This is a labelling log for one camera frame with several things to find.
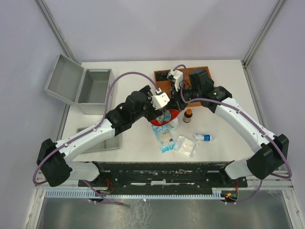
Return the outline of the red first aid pouch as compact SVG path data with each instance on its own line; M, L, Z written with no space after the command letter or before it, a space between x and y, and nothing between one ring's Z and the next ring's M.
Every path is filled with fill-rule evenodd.
M178 110L173 110L173 109L169 109L169 110L166 110L166 111L170 111L171 114L172 114L172 118L171 118L171 120L170 120L169 122L171 122L173 119L175 119L175 118L179 115L179 113L180 113L180 111L178 111ZM151 123L152 125L154 125L154 126L163 126L163 125L168 124L169 122L167 122L167 123L166 123L166 122L163 122L163 123L161 123L161 124L158 124L157 121L156 121L156 118L150 121L150 123Z

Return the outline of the white gauze packet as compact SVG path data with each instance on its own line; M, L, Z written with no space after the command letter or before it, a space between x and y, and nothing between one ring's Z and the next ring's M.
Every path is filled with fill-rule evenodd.
M179 136L173 151L176 154L182 155L187 158L192 158L198 148L198 143L184 137L184 136Z

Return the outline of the colourful bandage packet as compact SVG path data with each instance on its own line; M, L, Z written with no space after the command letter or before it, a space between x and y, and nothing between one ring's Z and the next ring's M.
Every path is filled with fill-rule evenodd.
M158 124L161 124L163 122L169 122L172 118L172 114L170 111L166 111L164 114L160 115L159 117L156 118L156 121Z

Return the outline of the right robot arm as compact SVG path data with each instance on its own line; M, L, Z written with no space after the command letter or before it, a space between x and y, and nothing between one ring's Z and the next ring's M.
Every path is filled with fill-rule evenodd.
M212 113L225 120L249 145L253 155L232 161L219 174L219 182L229 187L240 177L255 176L264 180L269 175L290 179L292 170L287 161L289 140L276 135L250 117L222 86L215 86L204 68L189 73L174 68L167 73L171 82L171 105L183 110L188 104L199 102ZM285 165L287 176L275 171Z

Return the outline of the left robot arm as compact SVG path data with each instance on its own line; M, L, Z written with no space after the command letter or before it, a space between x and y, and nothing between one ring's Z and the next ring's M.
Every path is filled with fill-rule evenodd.
M168 104L169 97L161 90L152 95L150 87L132 92L124 103L105 114L101 120L72 137L53 142L42 142L37 158L37 171L45 182L56 187L67 180L86 180L95 186L105 182L105 174L95 162L76 162L74 159L101 141L115 137L131 128L142 117L148 121L159 117Z

